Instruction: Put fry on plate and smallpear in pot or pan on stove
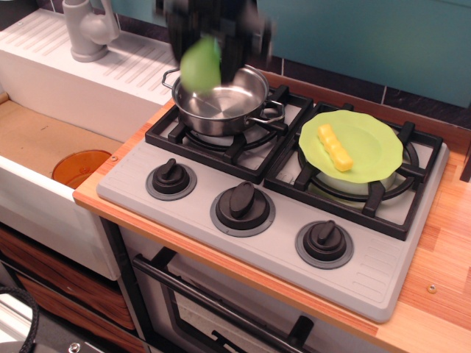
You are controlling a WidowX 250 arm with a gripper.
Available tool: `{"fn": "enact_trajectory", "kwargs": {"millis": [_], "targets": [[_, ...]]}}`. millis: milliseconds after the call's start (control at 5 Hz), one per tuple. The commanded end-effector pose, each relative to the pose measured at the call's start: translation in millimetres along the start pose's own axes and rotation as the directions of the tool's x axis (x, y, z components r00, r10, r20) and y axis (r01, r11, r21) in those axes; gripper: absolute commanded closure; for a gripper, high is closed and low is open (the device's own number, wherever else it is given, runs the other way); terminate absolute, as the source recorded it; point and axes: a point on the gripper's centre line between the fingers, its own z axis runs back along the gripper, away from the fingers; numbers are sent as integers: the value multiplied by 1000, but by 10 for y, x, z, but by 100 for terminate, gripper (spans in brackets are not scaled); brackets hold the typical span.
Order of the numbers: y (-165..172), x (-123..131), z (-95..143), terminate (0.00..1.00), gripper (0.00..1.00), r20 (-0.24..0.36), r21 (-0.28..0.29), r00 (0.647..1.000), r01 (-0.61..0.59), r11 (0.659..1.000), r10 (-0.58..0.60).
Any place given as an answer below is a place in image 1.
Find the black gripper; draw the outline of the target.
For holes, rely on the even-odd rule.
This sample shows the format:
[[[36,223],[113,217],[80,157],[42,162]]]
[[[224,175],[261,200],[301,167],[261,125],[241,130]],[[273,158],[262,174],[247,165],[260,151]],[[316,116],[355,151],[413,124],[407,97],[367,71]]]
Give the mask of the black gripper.
[[[258,12],[256,1],[156,1],[165,18],[175,60],[201,37],[219,41],[222,83],[232,82],[250,55],[270,55],[273,25]]]

